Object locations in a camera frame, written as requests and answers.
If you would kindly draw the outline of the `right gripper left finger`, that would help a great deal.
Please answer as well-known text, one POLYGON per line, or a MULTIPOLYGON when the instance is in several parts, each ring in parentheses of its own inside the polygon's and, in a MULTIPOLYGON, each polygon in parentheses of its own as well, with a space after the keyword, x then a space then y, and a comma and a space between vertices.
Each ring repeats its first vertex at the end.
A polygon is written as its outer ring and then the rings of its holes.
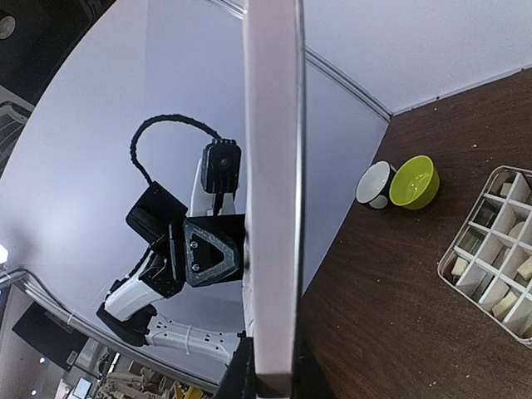
POLYGON ((255 399, 254 341, 242 337, 213 399, 255 399))

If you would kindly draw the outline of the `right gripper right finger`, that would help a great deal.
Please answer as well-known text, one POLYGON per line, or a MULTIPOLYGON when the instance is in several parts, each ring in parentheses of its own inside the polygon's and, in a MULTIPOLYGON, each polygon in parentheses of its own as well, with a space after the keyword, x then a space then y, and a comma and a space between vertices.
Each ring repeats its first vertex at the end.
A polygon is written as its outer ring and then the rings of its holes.
POLYGON ((292 398, 337 398, 311 347, 304 339, 296 340, 292 382, 292 398))

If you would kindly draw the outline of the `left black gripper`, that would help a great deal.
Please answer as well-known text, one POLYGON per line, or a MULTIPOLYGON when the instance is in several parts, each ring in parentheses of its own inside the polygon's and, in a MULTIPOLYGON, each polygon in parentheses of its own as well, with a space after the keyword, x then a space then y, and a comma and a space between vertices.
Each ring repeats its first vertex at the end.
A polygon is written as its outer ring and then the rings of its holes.
POLYGON ((126 216, 152 252, 140 280, 170 298, 244 275, 244 215, 188 217, 188 208, 153 181, 126 216))

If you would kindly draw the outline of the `pink compartment tin box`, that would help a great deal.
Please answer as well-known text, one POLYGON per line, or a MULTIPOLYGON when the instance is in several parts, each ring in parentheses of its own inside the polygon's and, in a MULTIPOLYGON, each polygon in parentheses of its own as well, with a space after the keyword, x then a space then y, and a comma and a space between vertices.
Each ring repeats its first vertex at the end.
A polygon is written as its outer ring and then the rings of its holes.
POLYGON ((495 168, 437 273, 512 338, 531 345, 531 172, 495 168))

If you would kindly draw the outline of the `bunny picture tin lid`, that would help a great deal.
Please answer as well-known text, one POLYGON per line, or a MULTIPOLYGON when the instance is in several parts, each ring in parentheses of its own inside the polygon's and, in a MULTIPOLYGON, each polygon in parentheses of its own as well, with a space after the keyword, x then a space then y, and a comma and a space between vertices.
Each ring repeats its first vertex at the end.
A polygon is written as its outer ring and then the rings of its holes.
POLYGON ((256 395, 289 398, 296 368, 305 218, 302 3, 247 1, 243 35, 256 395))

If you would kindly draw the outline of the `black white small bowl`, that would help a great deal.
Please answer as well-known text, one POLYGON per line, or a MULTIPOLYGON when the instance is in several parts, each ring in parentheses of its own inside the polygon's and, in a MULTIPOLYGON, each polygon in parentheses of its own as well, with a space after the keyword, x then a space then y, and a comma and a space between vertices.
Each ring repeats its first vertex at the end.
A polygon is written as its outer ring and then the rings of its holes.
POLYGON ((396 172, 385 160, 371 165, 357 183, 356 201, 369 209, 385 209, 390 204, 389 190, 396 172))

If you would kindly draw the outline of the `lime green bowl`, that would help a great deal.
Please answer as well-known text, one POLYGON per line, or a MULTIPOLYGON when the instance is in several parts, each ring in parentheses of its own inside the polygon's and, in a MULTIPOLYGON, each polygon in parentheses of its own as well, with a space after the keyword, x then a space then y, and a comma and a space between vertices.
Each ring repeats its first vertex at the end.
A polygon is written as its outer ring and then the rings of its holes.
POLYGON ((390 200, 404 209, 423 209, 436 197, 440 184, 440 175, 432 158, 417 155, 396 172, 389 189, 390 200))

